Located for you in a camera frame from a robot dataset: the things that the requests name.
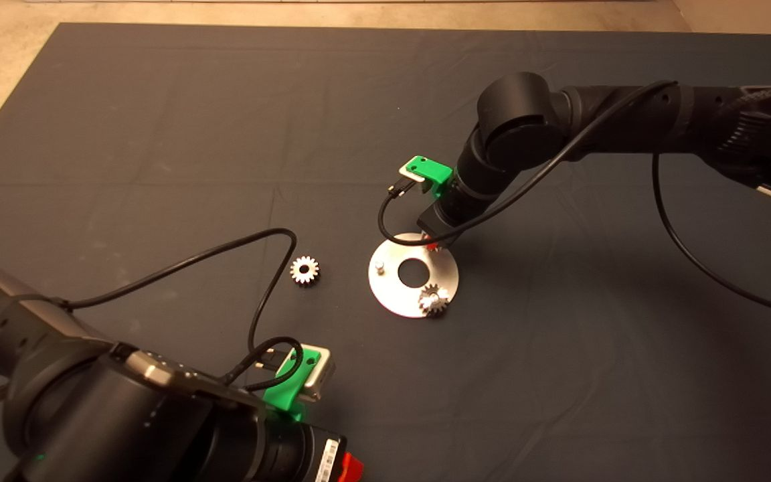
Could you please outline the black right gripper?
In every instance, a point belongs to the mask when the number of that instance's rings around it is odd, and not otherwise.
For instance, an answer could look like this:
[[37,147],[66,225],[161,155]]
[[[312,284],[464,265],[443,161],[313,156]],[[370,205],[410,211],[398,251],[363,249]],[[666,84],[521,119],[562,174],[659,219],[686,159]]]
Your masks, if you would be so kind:
[[[428,237],[452,231],[479,217],[490,206],[488,195],[478,195],[465,188],[449,188],[417,218],[417,226]],[[427,243],[427,251],[439,251],[438,243]]]

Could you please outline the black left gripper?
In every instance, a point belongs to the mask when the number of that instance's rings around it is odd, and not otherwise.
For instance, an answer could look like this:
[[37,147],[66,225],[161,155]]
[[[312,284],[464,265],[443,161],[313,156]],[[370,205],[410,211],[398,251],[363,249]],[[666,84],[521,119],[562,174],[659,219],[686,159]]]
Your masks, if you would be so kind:
[[303,423],[267,425],[265,481],[361,481],[364,464],[339,433]]

